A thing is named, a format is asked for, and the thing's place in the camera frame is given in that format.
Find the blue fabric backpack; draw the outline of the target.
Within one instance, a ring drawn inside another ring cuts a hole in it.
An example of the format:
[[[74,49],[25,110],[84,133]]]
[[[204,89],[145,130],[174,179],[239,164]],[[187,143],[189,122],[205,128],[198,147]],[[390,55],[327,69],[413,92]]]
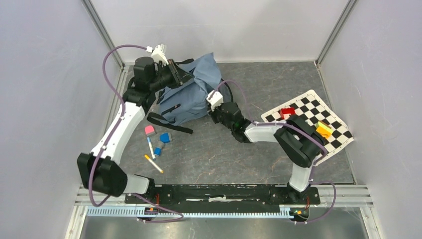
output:
[[[181,63],[179,67],[193,74],[194,78],[178,88],[161,90],[157,100],[158,113],[150,112],[146,119],[154,125],[192,134],[193,130],[182,127],[182,124],[208,114],[206,98],[223,79],[212,52],[191,63]]]

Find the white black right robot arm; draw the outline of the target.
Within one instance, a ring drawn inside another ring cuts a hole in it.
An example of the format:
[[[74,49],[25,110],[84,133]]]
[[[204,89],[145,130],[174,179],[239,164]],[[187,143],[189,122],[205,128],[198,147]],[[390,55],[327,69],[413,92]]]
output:
[[[250,121],[235,102],[209,104],[208,113],[214,123],[224,125],[241,143],[279,144],[293,162],[287,190],[289,200],[300,203],[307,197],[314,163],[327,155],[324,138],[313,126],[297,115],[274,122]]]

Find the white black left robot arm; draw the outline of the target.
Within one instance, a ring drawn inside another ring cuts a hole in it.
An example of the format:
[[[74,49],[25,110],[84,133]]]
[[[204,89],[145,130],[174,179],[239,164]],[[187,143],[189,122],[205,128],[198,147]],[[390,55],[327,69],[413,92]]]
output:
[[[129,80],[123,95],[119,95],[119,110],[102,137],[90,153],[81,153],[77,166],[82,184],[89,198],[94,192],[107,198],[137,193],[139,199],[150,203],[156,198],[152,180],[138,175],[127,175],[119,166],[131,135],[145,118],[156,99],[156,92],[164,88],[177,89],[190,82],[194,76],[182,69],[172,59],[167,62],[141,57],[135,61],[134,76]]]

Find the blue pencil sharpener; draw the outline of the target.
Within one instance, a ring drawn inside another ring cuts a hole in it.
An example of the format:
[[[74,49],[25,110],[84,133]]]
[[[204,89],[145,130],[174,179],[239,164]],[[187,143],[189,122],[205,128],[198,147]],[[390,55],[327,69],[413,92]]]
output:
[[[170,133],[163,133],[160,135],[160,141],[164,144],[170,143],[172,141]]]

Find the pink grey eraser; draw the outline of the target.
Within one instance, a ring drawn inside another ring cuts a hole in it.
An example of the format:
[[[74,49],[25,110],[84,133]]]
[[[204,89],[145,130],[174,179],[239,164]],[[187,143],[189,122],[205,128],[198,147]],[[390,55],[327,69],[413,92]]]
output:
[[[152,125],[148,125],[144,128],[145,134],[147,137],[150,137],[152,135],[156,134],[155,128]]]

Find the blue grey glue stick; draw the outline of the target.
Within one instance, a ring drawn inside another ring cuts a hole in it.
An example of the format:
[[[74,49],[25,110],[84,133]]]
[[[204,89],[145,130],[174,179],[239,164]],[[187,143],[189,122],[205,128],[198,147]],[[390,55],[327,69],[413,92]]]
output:
[[[156,147],[154,149],[154,155],[161,156],[162,155],[162,150],[163,150],[164,146],[165,146],[165,143],[164,142],[158,141],[158,143],[157,143],[157,145],[156,145]]]

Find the blue cap marker pen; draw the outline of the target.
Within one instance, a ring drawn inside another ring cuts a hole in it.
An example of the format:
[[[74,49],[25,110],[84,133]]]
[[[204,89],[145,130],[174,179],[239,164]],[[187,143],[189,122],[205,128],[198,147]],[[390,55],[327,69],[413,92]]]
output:
[[[154,152],[154,147],[152,145],[151,138],[147,137],[147,141],[148,141],[148,146],[149,146],[149,149],[150,149],[151,158],[152,158],[153,161],[155,161],[156,155],[155,155],[155,152]]]

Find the red toy block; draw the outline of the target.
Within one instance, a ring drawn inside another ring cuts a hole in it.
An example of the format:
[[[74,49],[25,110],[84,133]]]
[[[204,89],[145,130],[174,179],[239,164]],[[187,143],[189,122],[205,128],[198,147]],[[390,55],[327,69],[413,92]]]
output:
[[[296,114],[295,109],[293,107],[281,108],[279,113],[280,113],[281,119],[283,120],[287,120],[290,116]]]

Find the yellow cap marker pen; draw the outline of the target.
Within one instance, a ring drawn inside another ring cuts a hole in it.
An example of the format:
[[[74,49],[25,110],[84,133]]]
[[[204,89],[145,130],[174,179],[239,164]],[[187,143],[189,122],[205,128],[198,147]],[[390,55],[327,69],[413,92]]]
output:
[[[153,165],[153,167],[156,169],[156,170],[158,170],[161,174],[163,174],[164,173],[164,170],[160,167],[160,166],[158,166],[156,163],[155,163],[155,161],[154,160],[152,160],[147,154],[145,154],[144,155],[144,157],[145,157],[145,159],[150,163],[150,164],[152,164]]]

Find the black white checkered mat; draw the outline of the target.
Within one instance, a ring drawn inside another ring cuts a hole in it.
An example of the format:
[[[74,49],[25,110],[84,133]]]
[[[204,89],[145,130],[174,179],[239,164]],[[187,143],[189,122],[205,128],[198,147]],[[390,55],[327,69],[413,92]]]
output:
[[[328,154],[316,162],[317,166],[339,153],[354,141],[346,123],[330,109],[314,90],[309,90],[264,112],[261,118],[264,122],[279,121],[281,120],[281,109],[289,107],[294,108],[295,113],[304,118],[309,125],[315,126],[318,122],[323,122],[333,130],[332,135],[325,140],[325,148]]]

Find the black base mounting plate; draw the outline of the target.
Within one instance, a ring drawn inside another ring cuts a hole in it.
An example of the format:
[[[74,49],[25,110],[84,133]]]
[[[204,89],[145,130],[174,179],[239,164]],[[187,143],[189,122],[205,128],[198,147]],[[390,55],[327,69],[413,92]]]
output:
[[[284,184],[162,184],[147,200],[180,213],[275,213],[280,205],[319,205],[316,187],[298,193]]]

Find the orange green toy blocks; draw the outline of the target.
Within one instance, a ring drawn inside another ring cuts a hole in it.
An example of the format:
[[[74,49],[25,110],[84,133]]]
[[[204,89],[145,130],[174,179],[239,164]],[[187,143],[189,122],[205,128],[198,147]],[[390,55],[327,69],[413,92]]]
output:
[[[325,124],[322,121],[318,121],[315,124],[315,128],[316,132],[319,133],[325,139],[329,139],[334,132],[334,130],[329,125]]]

